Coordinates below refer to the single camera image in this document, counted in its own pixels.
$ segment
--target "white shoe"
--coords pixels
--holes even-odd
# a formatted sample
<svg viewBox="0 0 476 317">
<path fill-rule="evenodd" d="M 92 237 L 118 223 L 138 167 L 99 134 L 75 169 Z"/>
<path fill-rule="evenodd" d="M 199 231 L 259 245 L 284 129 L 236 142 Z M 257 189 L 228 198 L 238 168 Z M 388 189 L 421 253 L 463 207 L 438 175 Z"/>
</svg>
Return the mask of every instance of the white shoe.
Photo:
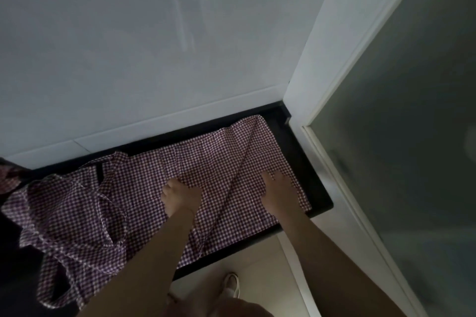
<svg viewBox="0 0 476 317">
<path fill-rule="evenodd" d="M 239 279 L 236 273 L 228 273 L 223 280 L 223 293 L 229 297 L 239 297 Z"/>
</svg>

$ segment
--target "floor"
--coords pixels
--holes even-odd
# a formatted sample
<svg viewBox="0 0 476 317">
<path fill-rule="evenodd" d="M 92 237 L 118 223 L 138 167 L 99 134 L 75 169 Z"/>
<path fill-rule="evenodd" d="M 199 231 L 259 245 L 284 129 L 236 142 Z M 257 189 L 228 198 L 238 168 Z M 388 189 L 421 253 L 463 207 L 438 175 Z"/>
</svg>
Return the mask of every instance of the floor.
<svg viewBox="0 0 476 317">
<path fill-rule="evenodd" d="M 170 290 L 200 303 L 218 294 L 223 276 L 230 271 L 238 274 L 240 298 L 245 301 L 260 304 L 275 317 L 309 317 L 277 236 L 174 281 Z"/>
</svg>

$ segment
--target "gingham fabric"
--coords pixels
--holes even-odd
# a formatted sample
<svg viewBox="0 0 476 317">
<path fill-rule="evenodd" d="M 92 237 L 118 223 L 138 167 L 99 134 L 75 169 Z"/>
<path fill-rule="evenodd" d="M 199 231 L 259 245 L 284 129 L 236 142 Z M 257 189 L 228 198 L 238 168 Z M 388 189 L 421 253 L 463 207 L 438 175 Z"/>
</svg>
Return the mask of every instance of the gingham fabric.
<svg viewBox="0 0 476 317">
<path fill-rule="evenodd" d="M 75 300 L 82 308 L 166 221 L 160 194 L 170 178 L 203 190 L 178 267 L 277 224 L 261 205 L 263 170 L 290 176 L 301 207 L 311 208 L 266 122 L 252 116 L 154 151 L 115 152 L 67 176 L 46 177 L 12 194 L 2 211 L 24 228 L 21 246 L 45 252 L 38 300 L 51 308 Z M 59 264 L 71 288 L 53 301 Z"/>
</svg>

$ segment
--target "red cloth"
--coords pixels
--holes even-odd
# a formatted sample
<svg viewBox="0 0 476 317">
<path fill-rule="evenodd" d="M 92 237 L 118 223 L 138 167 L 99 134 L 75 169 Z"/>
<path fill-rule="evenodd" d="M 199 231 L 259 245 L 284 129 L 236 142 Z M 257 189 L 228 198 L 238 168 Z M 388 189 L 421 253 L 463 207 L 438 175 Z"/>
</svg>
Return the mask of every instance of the red cloth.
<svg viewBox="0 0 476 317">
<path fill-rule="evenodd" d="M 94 164 L 102 163 L 99 184 Z M 48 307 L 76 300 L 82 308 L 165 222 L 160 194 L 170 178 L 200 186 L 203 199 L 179 267 L 263 231 L 277 220 L 261 205 L 260 172 L 291 177 L 307 201 L 261 116 L 133 157 L 116 152 L 67 176 L 49 176 L 12 194 L 2 211 L 21 225 L 21 246 L 45 252 L 38 299 Z M 71 289 L 52 301 L 58 264 Z"/>
</svg>

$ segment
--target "forearm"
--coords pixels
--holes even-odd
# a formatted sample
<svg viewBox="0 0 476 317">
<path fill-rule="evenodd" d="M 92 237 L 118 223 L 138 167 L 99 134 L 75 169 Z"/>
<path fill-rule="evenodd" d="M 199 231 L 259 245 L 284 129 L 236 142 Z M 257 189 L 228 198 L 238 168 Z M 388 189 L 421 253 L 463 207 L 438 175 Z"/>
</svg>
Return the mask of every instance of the forearm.
<svg viewBox="0 0 476 317">
<path fill-rule="evenodd" d="M 323 317 L 404 314 L 302 211 L 278 218 Z"/>
<path fill-rule="evenodd" d="M 177 211 L 79 316 L 159 316 L 193 219 L 192 211 Z"/>
</svg>

